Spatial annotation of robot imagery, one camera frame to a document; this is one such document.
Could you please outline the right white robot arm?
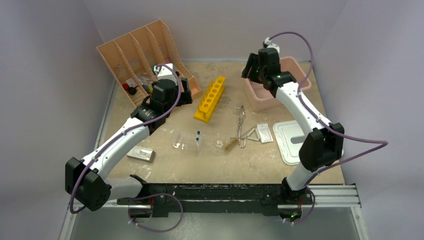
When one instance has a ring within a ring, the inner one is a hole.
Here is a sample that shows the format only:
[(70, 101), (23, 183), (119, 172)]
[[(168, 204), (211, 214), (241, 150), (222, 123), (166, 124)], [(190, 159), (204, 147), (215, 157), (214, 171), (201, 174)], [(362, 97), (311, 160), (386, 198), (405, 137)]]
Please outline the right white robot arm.
[(343, 155), (343, 134), (340, 123), (331, 123), (303, 94), (300, 84), (288, 71), (281, 70), (278, 51), (273, 47), (251, 53), (241, 72), (242, 78), (262, 84), (294, 116), (305, 135), (299, 150), (300, 163), (282, 181), (280, 196), (288, 204), (300, 198), (313, 175), (331, 166)]

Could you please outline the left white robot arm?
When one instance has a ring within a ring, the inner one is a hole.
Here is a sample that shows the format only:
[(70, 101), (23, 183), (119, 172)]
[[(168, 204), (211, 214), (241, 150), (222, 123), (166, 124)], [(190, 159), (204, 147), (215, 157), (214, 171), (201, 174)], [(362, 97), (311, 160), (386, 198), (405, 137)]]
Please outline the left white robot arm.
[[(130, 114), (124, 125), (99, 148), (82, 159), (70, 158), (64, 167), (65, 191), (70, 194), (69, 211), (82, 209), (96, 211), (108, 200), (130, 197), (138, 205), (146, 203), (149, 191), (141, 183), (131, 182), (132, 189), (118, 193), (106, 178), (117, 163), (138, 143), (166, 122), (175, 107), (192, 104), (189, 81), (182, 77), (180, 83), (163, 78), (153, 83), (153, 91)], [(74, 209), (74, 201), (83, 207)]]

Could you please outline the clear well plate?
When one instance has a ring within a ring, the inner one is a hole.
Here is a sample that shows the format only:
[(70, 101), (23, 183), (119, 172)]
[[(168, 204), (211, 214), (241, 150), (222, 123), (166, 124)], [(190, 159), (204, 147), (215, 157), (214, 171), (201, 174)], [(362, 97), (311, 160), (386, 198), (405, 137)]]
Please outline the clear well plate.
[[(174, 149), (180, 149), (180, 150), (183, 150), (183, 151), (188, 151), (188, 152), (191, 152), (191, 153), (197, 155), (199, 153), (196, 153), (196, 137), (197, 137), (197, 131), (196, 131), (196, 133), (176, 131), (173, 135), (171, 146)], [(200, 151), (201, 151), (201, 148), (202, 148), (203, 139), (204, 139), (204, 135), (201, 132)]]

